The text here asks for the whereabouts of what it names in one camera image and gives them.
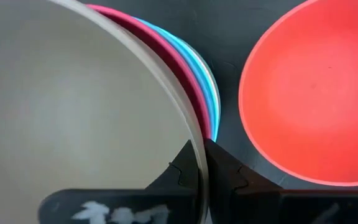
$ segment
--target dark background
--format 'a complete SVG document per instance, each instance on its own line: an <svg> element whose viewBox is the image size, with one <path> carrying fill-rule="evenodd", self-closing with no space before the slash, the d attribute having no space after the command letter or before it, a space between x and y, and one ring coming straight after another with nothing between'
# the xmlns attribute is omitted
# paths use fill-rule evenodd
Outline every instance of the dark background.
<svg viewBox="0 0 358 224"><path fill-rule="evenodd" d="M221 95L218 144L286 189L332 189L280 171L249 141L241 124L237 90L244 63L259 37L304 0L80 0L113 7L188 42L210 66Z"/></svg>

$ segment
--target red bowl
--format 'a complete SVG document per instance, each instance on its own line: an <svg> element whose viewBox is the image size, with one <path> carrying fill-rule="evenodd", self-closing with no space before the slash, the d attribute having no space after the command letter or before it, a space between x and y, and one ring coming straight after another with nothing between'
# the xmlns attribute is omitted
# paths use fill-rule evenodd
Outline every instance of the red bowl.
<svg viewBox="0 0 358 224"><path fill-rule="evenodd" d="M205 138L211 138L211 125L204 94L185 59L159 34L130 15L115 9L88 4L100 14L116 22L148 45L168 65L185 89Z"/></svg>
<svg viewBox="0 0 358 224"><path fill-rule="evenodd" d="M358 1L309 0L279 19L249 55L239 109L281 170L358 185Z"/></svg>

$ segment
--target pink rim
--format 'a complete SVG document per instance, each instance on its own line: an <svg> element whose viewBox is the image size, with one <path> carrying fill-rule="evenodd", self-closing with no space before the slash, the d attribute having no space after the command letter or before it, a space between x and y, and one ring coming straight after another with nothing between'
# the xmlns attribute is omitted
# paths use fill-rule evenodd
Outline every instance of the pink rim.
<svg viewBox="0 0 358 224"><path fill-rule="evenodd" d="M323 184L323 185L331 185L331 186L338 186L338 187L356 187L358 186L358 181L357 182L332 182L332 181L327 181L327 180L319 180L319 179L313 179L313 178L309 178L309 177L305 177L301 174L298 174L296 172L293 172L292 170L287 169L286 167L282 166L281 164L277 163L275 160L273 160L257 143L257 141L254 139L254 137L252 136L252 132L250 131L250 129L248 128L248 124L247 124L247 120L246 120L246 115L245 115L245 111L243 110L244 108L244 103L243 103L243 89L244 89L244 85L246 82L246 73L249 69L249 64L251 63L251 61L254 58L254 55L256 54L256 52L258 51L258 49L260 48L260 46L263 44L263 42L265 41L265 39L277 28L280 26L280 24L285 21L286 19L288 19L289 17L291 17L292 15L300 12L302 9L304 9L305 7L308 7L309 5L316 3L317 1L320 0L308 0L305 1L304 3L301 3L300 5L294 7L292 10L290 10L289 12L287 12L284 16L282 16L281 18L279 18L279 20L277 20L269 29L267 29L267 31L261 36L261 38L258 40L258 42L255 44L254 48L251 50L251 53L248 56L248 59L246 61L246 64L244 65L244 69L242 71L242 75L241 75L241 79L240 79L240 85L239 85L239 112L240 112L240 117L241 117L241 121L242 121L242 125L248 135L248 138L250 139L250 141L253 143L253 145L255 146L256 150L259 151L259 153L266 159L268 160L270 163L272 163L275 167L278 167L279 169L281 169L282 171L286 172L287 174L290 174L294 177L297 177L299 179L302 180L306 180L308 182L312 182L312 183L316 183L316 184Z"/></svg>
<svg viewBox="0 0 358 224"><path fill-rule="evenodd" d="M203 136L210 138L211 125L209 123L208 108L204 100L203 92L193 72L181 55L163 37L132 16L109 7L94 4L87 4L87 6L133 33L157 53L178 78L180 84L189 96Z"/></svg>

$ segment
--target blue bowl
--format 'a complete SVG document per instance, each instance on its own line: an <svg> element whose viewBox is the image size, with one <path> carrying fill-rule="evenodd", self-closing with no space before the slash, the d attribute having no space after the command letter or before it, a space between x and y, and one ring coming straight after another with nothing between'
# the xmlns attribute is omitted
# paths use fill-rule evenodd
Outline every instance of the blue bowl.
<svg viewBox="0 0 358 224"><path fill-rule="evenodd" d="M218 129L219 129L220 116L221 116L220 102L219 102L220 99L211 70L209 69L205 61L200 57L200 55L193 48L191 48L186 42L179 39L178 37L175 37L168 31L165 31L149 22L143 21L142 19L138 19L138 20L143 22L145 25L149 26L158 34L160 34L186 60L187 64L191 68L191 71L195 74L198 84L200 85L203 91L206 104L208 107L208 114L211 119L211 130L212 130L211 139L213 141L216 141L216 138L218 137Z"/></svg>

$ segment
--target blue rim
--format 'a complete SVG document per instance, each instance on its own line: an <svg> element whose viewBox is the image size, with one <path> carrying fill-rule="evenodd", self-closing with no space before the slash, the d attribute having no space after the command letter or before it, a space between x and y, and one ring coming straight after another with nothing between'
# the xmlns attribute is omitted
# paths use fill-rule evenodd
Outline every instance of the blue rim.
<svg viewBox="0 0 358 224"><path fill-rule="evenodd" d="M158 32L166 41L168 41L174 48L177 50L181 56L186 60L187 64L190 66L191 71L195 74L195 77L198 81L198 84L203 91L207 106L208 106L208 114L211 120L211 138L213 141L216 141L218 137L218 128L219 128L219 105L217 105L214 101L214 95L212 93L213 83L208 81L208 74L203 70L203 66L200 62L194 58L191 54L191 49L178 37L175 37L168 31L165 31L149 22L143 21L142 19L137 20L143 22L145 25L149 26L154 31Z"/></svg>

